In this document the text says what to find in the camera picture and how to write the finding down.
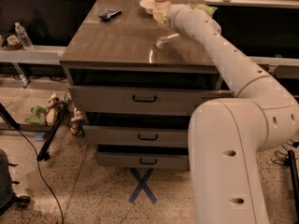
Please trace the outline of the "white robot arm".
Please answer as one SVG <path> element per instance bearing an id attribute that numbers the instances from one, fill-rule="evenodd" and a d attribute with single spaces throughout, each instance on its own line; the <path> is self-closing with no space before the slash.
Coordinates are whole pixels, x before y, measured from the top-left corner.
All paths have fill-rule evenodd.
<path id="1" fill-rule="evenodd" d="M 233 94 L 192 113 L 188 150 L 196 223 L 269 224 L 256 154 L 296 135 L 299 104 L 226 40 L 204 10 L 173 5 L 153 17 L 203 45 Z"/>

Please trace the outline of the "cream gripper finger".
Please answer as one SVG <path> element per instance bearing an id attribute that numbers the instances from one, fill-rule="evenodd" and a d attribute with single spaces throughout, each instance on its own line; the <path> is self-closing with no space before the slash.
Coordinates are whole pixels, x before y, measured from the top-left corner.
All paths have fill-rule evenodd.
<path id="1" fill-rule="evenodd" d="M 166 23 L 166 11 L 155 9 L 152 12 L 153 19 L 155 19 L 159 24 L 164 25 Z"/>

